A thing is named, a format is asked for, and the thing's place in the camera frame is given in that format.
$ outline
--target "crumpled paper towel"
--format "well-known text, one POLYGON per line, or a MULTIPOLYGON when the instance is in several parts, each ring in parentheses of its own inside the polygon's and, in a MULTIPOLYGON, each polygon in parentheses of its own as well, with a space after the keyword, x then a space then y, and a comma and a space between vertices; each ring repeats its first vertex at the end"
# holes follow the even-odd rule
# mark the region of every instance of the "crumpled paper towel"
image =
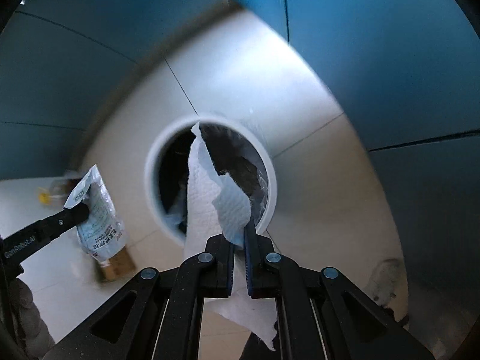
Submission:
MULTIPOLYGON (((188 157, 187 237, 183 259, 205 250, 207 240, 223 233, 225 238, 243 247, 243 228, 250 220, 248 196, 229 174, 218 175, 200 132, 200 123, 192 127, 196 138, 188 157)), ((232 295, 228 299, 206 299, 205 309, 246 327, 271 349, 277 334, 274 324, 277 309, 274 299, 248 296, 245 263, 235 257, 232 295)))

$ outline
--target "screw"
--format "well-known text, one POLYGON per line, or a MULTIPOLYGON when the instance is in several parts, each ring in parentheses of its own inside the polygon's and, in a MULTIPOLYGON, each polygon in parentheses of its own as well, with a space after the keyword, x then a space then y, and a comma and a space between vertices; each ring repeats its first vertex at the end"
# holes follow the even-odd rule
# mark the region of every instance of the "screw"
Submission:
POLYGON ((325 268, 323 270, 323 276, 327 279, 336 279, 338 277, 338 271, 335 268, 325 268))
POLYGON ((198 255, 198 261, 200 261, 201 263, 209 263, 212 260, 213 256, 211 253, 204 252, 198 255))
POLYGON ((150 280, 155 277, 157 272, 153 268, 145 268, 143 271, 140 273, 140 277, 145 280, 150 280))
POLYGON ((282 259, 282 256, 280 256, 278 253, 268 253, 267 254, 267 261, 269 263, 277 263, 282 259))

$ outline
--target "triangular cutout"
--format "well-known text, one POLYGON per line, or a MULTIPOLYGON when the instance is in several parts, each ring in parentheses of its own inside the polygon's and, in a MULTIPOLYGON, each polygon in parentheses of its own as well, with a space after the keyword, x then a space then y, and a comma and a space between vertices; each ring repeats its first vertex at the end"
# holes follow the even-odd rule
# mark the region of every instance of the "triangular cutout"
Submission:
POLYGON ((123 327, 135 303, 137 294, 129 292, 105 316, 92 326, 92 334, 115 344, 122 333, 123 327))
POLYGON ((386 327, 370 314, 349 292, 344 292, 342 298, 361 342, 370 342, 387 332, 386 327))

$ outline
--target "floor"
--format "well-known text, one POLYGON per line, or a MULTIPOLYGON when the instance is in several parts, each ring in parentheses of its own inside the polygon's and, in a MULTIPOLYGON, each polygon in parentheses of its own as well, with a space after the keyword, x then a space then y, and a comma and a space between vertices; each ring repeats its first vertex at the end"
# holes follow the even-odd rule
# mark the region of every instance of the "floor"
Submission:
MULTIPOLYGON (((167 56, 111 117, 84 159, 83 170, 99 166, 138 268, 166 270, 182 262, 181 247, 148 209, 143 170, 165 126, 195 113, 240 121, 264 143, 278 181, 267 231, 281 253, 310 269, 335 266, 360 288, 378 263, 403 258, 382 186, 332 94, 282 38, 253 14, 238 12, 167 56)), ((29 206, 38 206, 28 199, 29 206)), ((27 224, 42 215, 49 214, 31 210, 22 220, 27 224)), ((78 250, 69 235, 25 263, 25 281, 56 340, 122 285, 96 284, 88 261, 67 250, 78 250), (79 272, 73 274, 73 268, 79 272)), ((398 319, 407 312, 405 278, 400 287, 392 303, 398 319)), ((244 327, 207 312, 201 358, 236 360, 248 335, 244 327)))

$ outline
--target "white tissue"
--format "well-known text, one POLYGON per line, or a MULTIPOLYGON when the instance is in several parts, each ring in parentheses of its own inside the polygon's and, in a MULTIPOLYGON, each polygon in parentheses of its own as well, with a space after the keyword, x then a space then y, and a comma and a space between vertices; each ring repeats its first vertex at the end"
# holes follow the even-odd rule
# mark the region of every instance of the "white tissue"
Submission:
MULTIPOLYGON (((207 240, 223 233, 230 242, 243 247, 243 228, 250 220, 248 196, 230 175, 218 175, 200 132, 200 123, 192 127, 196 138, 188 158, 187 237, 184 260, 205 250, 207 240)), ((248 296, 245 264, 237 257, 234 263, 232 295, 228 299, 211 300, 205 309, 255 333, 273 350, 277 332, 274 323, 277 310, 273 299, 252 299, 248 296)))

